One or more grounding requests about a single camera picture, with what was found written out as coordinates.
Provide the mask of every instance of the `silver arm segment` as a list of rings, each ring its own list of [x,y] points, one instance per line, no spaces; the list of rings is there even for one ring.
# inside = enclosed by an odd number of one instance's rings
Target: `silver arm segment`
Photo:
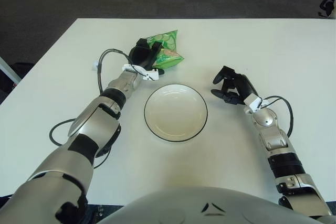
[[[53,151],[0,209],[0,223],[77,223],[85,213],[95,157],[109,151],[120,111],[142,76],[125,70],[73,122]]]
[[[332,213],[305,172],[286,133],[279,128],[277,115],[269,108],[253,112],[252,122],[283,197],[279,204],[309,217]]]

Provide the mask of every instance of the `white plate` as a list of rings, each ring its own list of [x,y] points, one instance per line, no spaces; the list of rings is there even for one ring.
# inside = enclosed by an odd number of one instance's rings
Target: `white plate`
[[[145,105],[144,116],[148,128],[156,136],[181,142],[193,138],[203,129],[208,110],[196,90],[171,84],[151,94]]]

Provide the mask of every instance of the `wire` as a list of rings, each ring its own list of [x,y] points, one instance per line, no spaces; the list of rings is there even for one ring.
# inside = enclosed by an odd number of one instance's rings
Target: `wire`
[[[49,132],[49,138],[50,138],[50,141],[57,145],[57,146],[62,146],[62,144],[58,143],[54,138],[53,138],[53,132],[54,130],[58,127],[58,126],[61,126],[62,124],[65,124],[65,123],[70,123],[70,122],[73,122],[76,118],[73,118],[73,119],[68,119],[68,120],[65,120],[63,122],[60,122],[58,124],[56,124],[54,127],[51,128],[50,132]]]
[[[107,158],[110,155],[111,149],[112,149],[112,147],[110,147],[109,152],[107,152],[106,157],[104,158],[104,160],[99,165],[96,165],[93,169],[98,168],[99,166],[101,166],[107,160]]]
[[[290,105],[290,103],[283,97],[279,96],[279,95],[271,95],[270,97],[266,97],[265,99],[270,99],[270,98],[277,98],[277,100],[275,101],[272,101],[270,104],[262,107],[263,108],[266,108],[270,105],[272,105],[273,103],[279,101],[279,100],[283,100],[285,102],[285,104],[287,105],[287,108],[289,110],[289,115],[290,115],[290,121],[289,121],[289,129],[288,129],[288,132],[287,132],[287,136],[290,137],[291,134],[292,134],[292,131],[293,131],[293,125],[294,125],[294,116],[293,116],[293,109]]]
[[[103,93],[103,87],[102,87],[102,84],[101,84],[101,67],[102,67],[102,62],[103,62],[104,57],[105,57],[107,54],[109,54],[110,52],[116,52],[116,53],[118,53],[118,54],[124,55],[124,56],[126,57],[128,63],[131,65],[131,67],[134,69],[135,72],[137,72],[138,74],[140,74],[140,75],[142,75],[142,76],[146,76],[146,75],[140,73],[139,71],[137,71],[137,70],[135,69],[135,67],[134,67],[134,65],[133,65],[133,62],[130,60],[130,58],[128,57],[128,55],[125,54],[123,51],[121,51],[121,50],[117,50],[117,49],[107,49],[107,50],[105,50],[105,51],[101,54],[101,56],[99,57],[98,66],[97,66],[97,79],[98,79],[98,88],[99,88],[99,92],[100,92],[100,94]]]

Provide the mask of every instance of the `green snack bag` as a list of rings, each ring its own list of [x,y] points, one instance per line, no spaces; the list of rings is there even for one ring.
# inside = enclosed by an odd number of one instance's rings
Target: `green snack bag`
[[[163,48],[170,49],[176,52],[176,36],[177,30],[170,31],[165,34],[158,34],[147,38],[147,43],[150,47],[158,41],[162,43]]]
[[[153,68],[166,69],[180,63],[184,58],[177,52],[161,49],[153,64]]]

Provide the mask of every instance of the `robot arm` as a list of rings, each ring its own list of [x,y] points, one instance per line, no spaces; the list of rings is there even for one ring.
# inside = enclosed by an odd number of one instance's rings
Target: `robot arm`
[[[277,115],[266,106],[246,76],[223,67],[213,83],[224,80],[221,90],[212,93],[231,104],[244,104],[244,111],[252,115],[269,165],[275,176],[279,204],[309,217],[331,215],[331,211],[317,190],[311,176],[305,172],[287,134],[279,128]],[[238,93],[228,89],[237,89]]]
[[[0,210],[1,223],[78,223],[86,209],[86,194],[95,157],[106,154],[121,127],[120,112],[142,79],[158,79],[151,70],[161,44],[149,48],[139,40],[119,78],[111,81],[70,127],[68,141],[53,151]]]

